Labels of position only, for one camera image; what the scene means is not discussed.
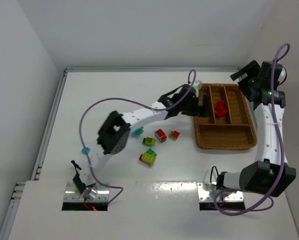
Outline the tall red lego stack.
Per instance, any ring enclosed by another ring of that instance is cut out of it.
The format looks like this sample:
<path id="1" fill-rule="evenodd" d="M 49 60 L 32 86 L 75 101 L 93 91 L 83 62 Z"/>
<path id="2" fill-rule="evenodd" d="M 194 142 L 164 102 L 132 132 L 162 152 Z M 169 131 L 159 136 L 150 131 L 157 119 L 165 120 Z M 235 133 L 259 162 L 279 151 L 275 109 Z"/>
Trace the tall red lego stack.
<path id="1" fill-rule="evenodd" d="M 228 109 L 225 107 L 225 101 L 217 101 L 214 107 L 214 114 L 217 118 L 222 118 L 228 113 Z"/>

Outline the lime and red lego pair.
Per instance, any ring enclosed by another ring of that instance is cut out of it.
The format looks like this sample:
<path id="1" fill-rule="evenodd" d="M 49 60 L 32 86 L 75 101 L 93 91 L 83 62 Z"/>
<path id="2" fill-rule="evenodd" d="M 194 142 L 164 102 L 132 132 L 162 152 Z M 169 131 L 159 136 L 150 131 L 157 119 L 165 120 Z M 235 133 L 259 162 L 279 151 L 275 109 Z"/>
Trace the lime and red lego pair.
<path id="1" fill-rule="evenodd" d="M 180 133 L 179 133 L 178 131 L 173 130 L 173 131 L 171 131 L 171 132 L 169 133 L 168 136 L 169 136 L 171 139 L 173 139 L 173 140 L 177 140 L 178 137 L 179 137 L 179 135 L 180 135 Z"/>

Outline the red curved lego brick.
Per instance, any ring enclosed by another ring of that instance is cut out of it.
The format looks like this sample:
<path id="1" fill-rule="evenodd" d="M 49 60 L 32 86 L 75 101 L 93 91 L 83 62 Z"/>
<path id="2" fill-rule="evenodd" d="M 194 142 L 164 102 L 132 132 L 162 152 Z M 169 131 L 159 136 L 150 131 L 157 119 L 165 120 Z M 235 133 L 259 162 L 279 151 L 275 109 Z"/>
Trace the red curved lego brick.
<path id="1" fill-rule="evenodd" d="M 162 129 L 158 129 L 154 132 L 156 138 L 161 142 L 165 142 L 167 140 L 167 135 L 164 133 Z"/>

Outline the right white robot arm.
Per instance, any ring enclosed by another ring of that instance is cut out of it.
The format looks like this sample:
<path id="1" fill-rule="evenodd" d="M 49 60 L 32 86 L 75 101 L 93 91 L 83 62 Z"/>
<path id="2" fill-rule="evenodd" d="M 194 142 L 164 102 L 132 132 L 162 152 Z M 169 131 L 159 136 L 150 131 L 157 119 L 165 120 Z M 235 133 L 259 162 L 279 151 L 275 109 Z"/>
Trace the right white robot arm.
<path id="1" fill-rule="evenodd" d="M 253 60 L 230 77 L 238 82 L 239 90 L 253 105 L 257 126 L 257 152 L 254 163 L 240 172 L 223 171 L 216 179 L 216 189 L 233 189 L 241 192 L 278 197 L 294 181 L 297 172 L 288 166 L 285 155 L 281 155 L 283 116 L 286 95 L 278 90 L 279 79 L 284 78 L 285 68 L 281 64 L 264 61 L 261 65 Z"/>

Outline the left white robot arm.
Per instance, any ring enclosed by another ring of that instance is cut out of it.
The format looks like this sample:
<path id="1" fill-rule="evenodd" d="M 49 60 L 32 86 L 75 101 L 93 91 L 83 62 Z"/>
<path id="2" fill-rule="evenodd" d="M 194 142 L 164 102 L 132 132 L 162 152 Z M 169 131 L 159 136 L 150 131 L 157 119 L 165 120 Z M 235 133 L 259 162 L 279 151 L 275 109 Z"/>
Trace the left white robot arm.
<path id="1" fill-rule="evenodd" d="M 107 161 L 120 153 L 132 132 L 154 122 L 167 120 L 179 114 L 191 117 L 205 117 L 207 107 L 199 105 L 199 89 L 203 86 L 199 80 L 184 84 L 177 89 L 162 95 L 149 106 L 141 105 L 140 109 L 119 113 L 112 111 L 97 132 L 96 147 L 88 153 L 87 166 L 79 169 L 73 183 L 80 195 L 87 193 L 94 184 L 96 172 L 101 170 Z"/>

